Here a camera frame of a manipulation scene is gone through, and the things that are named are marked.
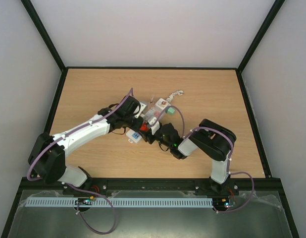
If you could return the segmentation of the red cube socket adapter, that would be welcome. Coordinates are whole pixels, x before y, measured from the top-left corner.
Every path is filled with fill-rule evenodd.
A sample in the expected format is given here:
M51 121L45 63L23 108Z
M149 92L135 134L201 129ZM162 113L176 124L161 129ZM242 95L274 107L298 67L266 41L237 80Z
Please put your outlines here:
M140 131L142 132L147 132L150 128L147 126L146 123L142 124L142 126L140 127Z

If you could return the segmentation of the white multicolour power strip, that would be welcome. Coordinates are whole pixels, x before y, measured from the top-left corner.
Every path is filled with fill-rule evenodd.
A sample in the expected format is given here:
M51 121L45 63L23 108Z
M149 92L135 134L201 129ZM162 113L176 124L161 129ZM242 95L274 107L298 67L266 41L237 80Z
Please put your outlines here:
M153 96L150 99L150 103L148 104L148 111L145 114L141 114L140 116L144 119L143 126L141 127L140 131L148 132L149 128L147 127L148 124L153 124L159 115L161 115L160 118L164 116L165 113L168 113L172 115L173 113L168 112L166 110L164 113L162 113L162 110L165 109L167 106L170 106L170 102L172 100L172 97L169 96L166 100L163 98L160 98L155 104L153 103ZM144 137L143 135L140 135L139 132L135 132L131 129L126 133L126 136L129 138L128 141L130 143L138 143L141 139L146 139L146 142L152 144L153 140L150 140L147 136Z

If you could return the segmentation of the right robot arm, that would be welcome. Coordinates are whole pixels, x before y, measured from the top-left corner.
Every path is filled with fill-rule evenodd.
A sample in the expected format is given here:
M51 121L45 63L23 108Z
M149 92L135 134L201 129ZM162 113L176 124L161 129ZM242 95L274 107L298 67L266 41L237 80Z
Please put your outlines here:
M182 137L171 123L160 124L155 133L145 123L137 133L149 144L156 141L159 146L164 145L166 151L179 160L200 149L212 159L206 189L217 195L227 193L230 161L237 140L235 133L208 119L202 120L198 127Z

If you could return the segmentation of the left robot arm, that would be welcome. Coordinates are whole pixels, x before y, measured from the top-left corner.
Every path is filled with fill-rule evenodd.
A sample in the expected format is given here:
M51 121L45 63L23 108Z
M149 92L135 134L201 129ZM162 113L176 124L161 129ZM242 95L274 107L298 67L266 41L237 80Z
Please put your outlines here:
M54 135L47 132L40 134L28 159L28 180L42 180L46 184L62 182L81 187L90 175L83 168L68 164L66 158L89 141L116 129L140 129L144 121L141 113L145 108L144 103L126 96L119 104L101 109L70 130Z

